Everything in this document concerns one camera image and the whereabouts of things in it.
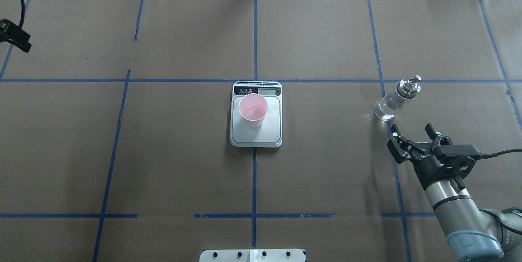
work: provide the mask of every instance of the scale platform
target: scale platform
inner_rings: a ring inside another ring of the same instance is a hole
[[[260,127],[247,126],[239,114],[239,102],[248,93],[258,93],[268,103],[268,112]],[[230,144],[235,147],[279,147],[283,142],[281,94],[281,84],[278,82],[236,82],[232,89]]]

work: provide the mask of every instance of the kitchen scale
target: kitchen scale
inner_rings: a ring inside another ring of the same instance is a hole
[[[239,102],[248,94],[265,97],[268,112],[260,127],[248,127],[239,114]],[[276,148],[283,143],[282,87],[279,82],[237,81],[230,104],[230,143],[235,147]]]

